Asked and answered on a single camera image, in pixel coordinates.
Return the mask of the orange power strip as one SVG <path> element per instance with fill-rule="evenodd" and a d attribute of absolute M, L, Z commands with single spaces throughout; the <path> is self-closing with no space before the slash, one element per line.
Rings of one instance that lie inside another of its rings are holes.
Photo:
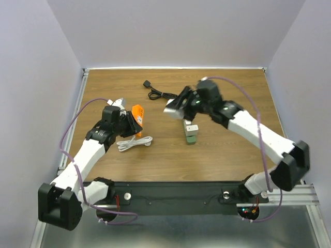
<path fill-rule="evenodd" d="M 140 125 L 140 127 L 143 127 L 143 119 L 144 119 L 144 108 L 137 104 L 132 107 L 132 115 L 137 121 L 137 123 Z"/>

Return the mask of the green power strip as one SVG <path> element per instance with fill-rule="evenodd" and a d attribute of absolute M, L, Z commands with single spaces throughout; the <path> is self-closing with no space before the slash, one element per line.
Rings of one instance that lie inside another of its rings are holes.
<path fill-rule="evenodd" d="M 183 120 L 184 133 L 188 145 L 194 145 L 197 142 L 199 127 L 191 121 Z"/>

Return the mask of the white cube adapter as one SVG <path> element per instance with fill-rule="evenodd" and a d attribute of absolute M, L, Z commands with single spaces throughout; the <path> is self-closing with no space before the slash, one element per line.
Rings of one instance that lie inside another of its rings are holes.
<path fill-rule="evenodd" d="M 184 112 L 183 110 L 175 110 L 173 108 L 168 107 L 168 105 L 173 101 L 174 99 L 169 99 L 167 101 L 167 104 L 163 110 L 164 113 L 168 114 L 171 118 L 174 119 L 184 119 Z"/>

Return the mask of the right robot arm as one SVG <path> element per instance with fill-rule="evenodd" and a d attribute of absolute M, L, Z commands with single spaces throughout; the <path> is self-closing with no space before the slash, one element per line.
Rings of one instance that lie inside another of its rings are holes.
<path fill-rule="evenodd" d="M 194 120 L 196 114 L 206 114 L 261 151 L 263 164 L 270 158 L 274 167 L 265 167 L 253 174 L 238 188 L 243 201 L 251 201 L 263 191 L 273 189 L 291 191 L 310 170 L 309 145 L 304 141 L 294 142 L 261 123 L 261 115 L 253 117 L 240 104 L 223 99 L 214 77 L 201 79 L 196 88 L 186 86 L 175 98 L 167 102 L 164 112 L 176 119 Z"/>

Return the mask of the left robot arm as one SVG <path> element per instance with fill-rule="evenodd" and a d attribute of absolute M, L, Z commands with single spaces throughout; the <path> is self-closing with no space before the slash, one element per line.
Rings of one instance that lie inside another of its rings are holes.
<path fill-rule="evenodd" d="M 73 230 L 88 208 L 97 202 L 119 202 L 115 183 L 102 177 L 83 185 L 89 172 L 118 136 L 129 137 L 142 131 L 131 111 L 119 106 L 104 107 L 101 119 L 89 130 L 78 153 L 51 183 L 38 189 L 38 219 L 66 230 Z"/>

